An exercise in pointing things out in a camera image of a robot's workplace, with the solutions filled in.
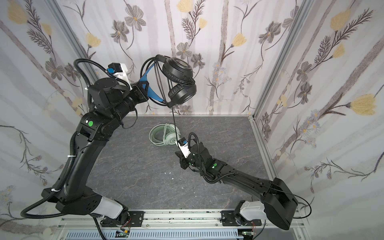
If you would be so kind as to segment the green white headphones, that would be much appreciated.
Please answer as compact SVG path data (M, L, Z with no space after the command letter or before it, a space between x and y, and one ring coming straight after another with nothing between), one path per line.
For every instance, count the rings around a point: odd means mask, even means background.
M179 128L169 123L156 125L149 132L149 140L155 146L176 145L180 137Z

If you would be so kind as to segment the black blue headphones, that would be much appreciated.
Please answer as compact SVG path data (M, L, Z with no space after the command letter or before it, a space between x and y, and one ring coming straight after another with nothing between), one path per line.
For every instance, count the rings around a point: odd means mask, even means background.
M161 96L158 96L148 83L147 75L152 69L155 70L155 77L159 90L161 91ZM176 84L175 86L169 85L169 101L167 101L164 95L159 72L161 72L170 83ZM166 106L168 108L182 105L197 93L197 86L193 78L192 67L181 59L163 55L156 55L143 63L140 71L139 83L144 85L146 95L151 101L157 105Z

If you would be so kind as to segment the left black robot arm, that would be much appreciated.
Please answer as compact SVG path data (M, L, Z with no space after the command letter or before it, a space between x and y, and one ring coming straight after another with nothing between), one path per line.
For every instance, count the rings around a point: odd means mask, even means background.
M116 79L103 78L88 88L95 108L85 114L70 141L69 159L53 188L44 189L42 197L54 203L65 215L102 215L117 219L124 206L94 192L87 181L94 164L122 125L123 118L148 101L149 83L139 81L131 86L121 85Z

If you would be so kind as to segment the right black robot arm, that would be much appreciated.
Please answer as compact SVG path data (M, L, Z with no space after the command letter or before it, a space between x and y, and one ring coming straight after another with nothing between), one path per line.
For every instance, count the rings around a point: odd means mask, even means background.
M255 197L264 205L267 219L282 230L291 226L298 200L279 178L261 179L241 172L228 163L213 158L203 143L191 146L185 138L177 142L175 152L182 169L193 167L209 184L223 183Z

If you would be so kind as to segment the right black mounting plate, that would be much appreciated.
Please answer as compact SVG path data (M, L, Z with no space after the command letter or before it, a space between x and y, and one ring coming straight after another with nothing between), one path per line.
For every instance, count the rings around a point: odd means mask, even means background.
M236 227L239 226L239 223L237 222L235 218L235 211L221 211L221 219L220 222L222 223L223 227Z

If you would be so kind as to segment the black mounting plate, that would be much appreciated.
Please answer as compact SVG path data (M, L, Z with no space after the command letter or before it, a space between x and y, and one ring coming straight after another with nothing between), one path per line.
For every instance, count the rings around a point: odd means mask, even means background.
M221 211L221 219L220 222L222 223L223 227L236 227L239 226L239 223L237 222L235 218L235 211Z
M140 228L144 220L144 211L129 211L129 219L126 227Z

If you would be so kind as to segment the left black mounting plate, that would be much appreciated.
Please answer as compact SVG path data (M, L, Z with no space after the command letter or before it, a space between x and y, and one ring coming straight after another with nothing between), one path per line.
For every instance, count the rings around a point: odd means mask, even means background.
M144 220L144 211L129 211L129 219L126 227L140 228Z

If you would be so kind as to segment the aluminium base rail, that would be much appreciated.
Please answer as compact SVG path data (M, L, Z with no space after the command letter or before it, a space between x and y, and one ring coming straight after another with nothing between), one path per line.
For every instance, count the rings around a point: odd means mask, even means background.
M252 224L236 227L223 227L220 222L221 209L202 210L133 210L144 211L144 220L140 228L125 227L126 230L157 230L157 229L246 229L253 227ZM261 229L264 224L266 229L279 229L269 220L262 220L260 226L254 230ZM290 230L305 228L304 220L293 219ZM96 225L92 217L74 216L62 217L58 230L95 230Z

